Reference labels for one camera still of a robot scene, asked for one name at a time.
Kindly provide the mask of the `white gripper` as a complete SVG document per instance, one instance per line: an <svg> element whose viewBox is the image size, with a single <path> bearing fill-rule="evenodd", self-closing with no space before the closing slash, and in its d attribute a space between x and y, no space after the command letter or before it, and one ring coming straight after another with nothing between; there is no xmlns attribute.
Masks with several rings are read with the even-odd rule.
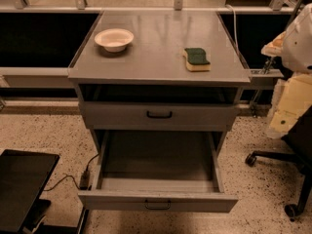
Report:
<svg viewBox="0 0 312 234"><path fill-rule="evenodd" d="M286 32L264 45L261 53L283 57ZM287 81L279 79L274 88L272 107L268 113L268 134L285 135L312 105L312 76L295 74Z"/></svg>

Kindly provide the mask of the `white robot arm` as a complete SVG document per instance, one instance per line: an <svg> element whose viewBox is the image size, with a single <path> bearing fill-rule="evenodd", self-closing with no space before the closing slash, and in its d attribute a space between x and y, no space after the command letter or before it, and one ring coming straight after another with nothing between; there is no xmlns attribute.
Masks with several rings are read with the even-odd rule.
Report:
<svg viewBox="0 0 312 234"><path fill-rule="evenodd" d="M261 49L263 55L280 57L292 77L279 79L268 113L267 135L288 133L312 105L312 4L306 5L287 29Z"/></svg>

